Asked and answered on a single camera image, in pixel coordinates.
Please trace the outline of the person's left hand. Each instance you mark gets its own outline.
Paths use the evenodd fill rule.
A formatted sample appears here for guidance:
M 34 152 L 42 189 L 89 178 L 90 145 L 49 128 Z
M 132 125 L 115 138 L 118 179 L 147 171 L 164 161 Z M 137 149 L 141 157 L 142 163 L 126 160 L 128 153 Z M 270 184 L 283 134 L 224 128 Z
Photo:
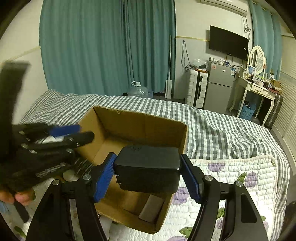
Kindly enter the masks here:
M 29 189 L 23 192 L 16 192 L 12 194 L 5 186 L 1 185 L 0 200 L 4 203 L 14 204 L 16 201 L 22 204 L 22 206 L 29 205 L 36 198 L 35 191 Z

